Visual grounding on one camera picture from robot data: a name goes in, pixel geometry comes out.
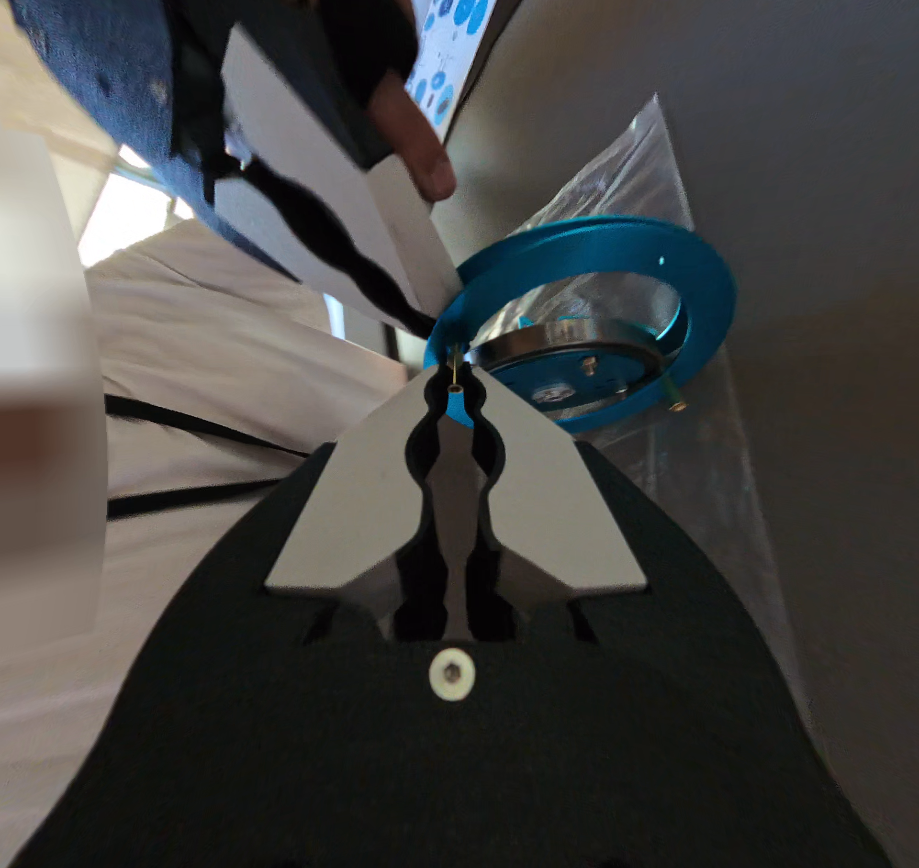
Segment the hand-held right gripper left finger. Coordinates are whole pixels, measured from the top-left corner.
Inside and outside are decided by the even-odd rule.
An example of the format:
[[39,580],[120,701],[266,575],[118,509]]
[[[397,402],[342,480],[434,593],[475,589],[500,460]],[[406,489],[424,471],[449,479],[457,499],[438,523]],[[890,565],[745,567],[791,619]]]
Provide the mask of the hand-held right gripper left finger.
[[333,446],[265,581],[364,608],[385,634],[438,639],[448,569],[427,477],[449,369],[430,367]]

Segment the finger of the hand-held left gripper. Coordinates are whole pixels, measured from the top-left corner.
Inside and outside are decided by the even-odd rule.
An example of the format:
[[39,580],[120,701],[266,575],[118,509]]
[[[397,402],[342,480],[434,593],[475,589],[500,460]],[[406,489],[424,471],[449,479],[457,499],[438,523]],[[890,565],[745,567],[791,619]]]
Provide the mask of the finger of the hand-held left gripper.
[[371,258],[394,270],[414,306],[438,316],[462,283],[403,161],[391,153],[367,172],[236,24],[223,62],[226,139],[273,173],[320,197]]
[[273,172],[239,172],[215,183],[224,223],[306,286],[410,334],[430,334],[431,316],[412,304],[394,270],[366,254],[326,203]]

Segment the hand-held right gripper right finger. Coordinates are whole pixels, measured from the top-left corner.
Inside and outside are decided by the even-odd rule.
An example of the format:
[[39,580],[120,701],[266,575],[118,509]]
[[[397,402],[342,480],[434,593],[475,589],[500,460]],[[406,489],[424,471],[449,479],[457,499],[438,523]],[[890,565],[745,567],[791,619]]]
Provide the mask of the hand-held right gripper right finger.
[[546,605],[644,591],[649,582],[568,433],[467,368],[472,459],[482,474],[467,560],[468,628],[512,640]]

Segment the blue round turntable assembly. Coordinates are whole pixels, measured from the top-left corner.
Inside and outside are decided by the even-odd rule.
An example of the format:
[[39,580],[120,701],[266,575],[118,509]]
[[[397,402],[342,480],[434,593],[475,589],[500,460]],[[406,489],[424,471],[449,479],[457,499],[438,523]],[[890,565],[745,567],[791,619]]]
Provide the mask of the blue round turntable assembly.
[[[500,309],[557,282],[592,275],[650,279],[675,294],[660,332],[612,307],[570,312],[474,345]],[[737,301],[728,265],[695,233],[658,219],[602,216],[555,221],[517,233],[459,267],[459,295],[426,342],[423,368],[447,362],[461,344],[474,367],[492,374],[570,434],[620,422],[667,402],[666,372],[680,388],[723,344]]]

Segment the person's left hand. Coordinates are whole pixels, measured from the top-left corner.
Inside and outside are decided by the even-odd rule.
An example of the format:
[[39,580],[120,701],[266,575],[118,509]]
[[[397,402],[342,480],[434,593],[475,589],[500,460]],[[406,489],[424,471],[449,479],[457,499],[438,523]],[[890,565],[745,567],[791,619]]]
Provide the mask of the person's left hand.
[[368,119],[402,159],[427,202],[453,195],[447,152],[404,85],[418,53],[411,0],[309,0],[336,66]]

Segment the white paper sheet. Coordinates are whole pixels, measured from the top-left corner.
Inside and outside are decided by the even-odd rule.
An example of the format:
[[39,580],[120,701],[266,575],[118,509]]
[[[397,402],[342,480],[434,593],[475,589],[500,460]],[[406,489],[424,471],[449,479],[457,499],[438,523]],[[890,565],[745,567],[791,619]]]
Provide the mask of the white paper sheet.
[[418,55],[405,89],[446,142],[497,0],[412,0]]

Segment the clear plastic bag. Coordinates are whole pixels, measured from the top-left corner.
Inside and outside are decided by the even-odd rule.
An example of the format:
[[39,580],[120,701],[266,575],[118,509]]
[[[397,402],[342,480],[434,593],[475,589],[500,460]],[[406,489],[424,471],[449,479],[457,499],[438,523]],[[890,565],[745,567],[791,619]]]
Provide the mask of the clear plastic bag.
[[[628,215],[695,229],[656,96],[626,130],[586,164],[522,232],[561,219]],[[676,294],[650,278],[591,275],[535,288],[489,319],[484,341],[527,322],[617,316],[661,334]],[[800,706],[806,706],[794,636],[725,348],[678,386],[683,412],[662,405],[585,434],[708,555],[763,632]]]

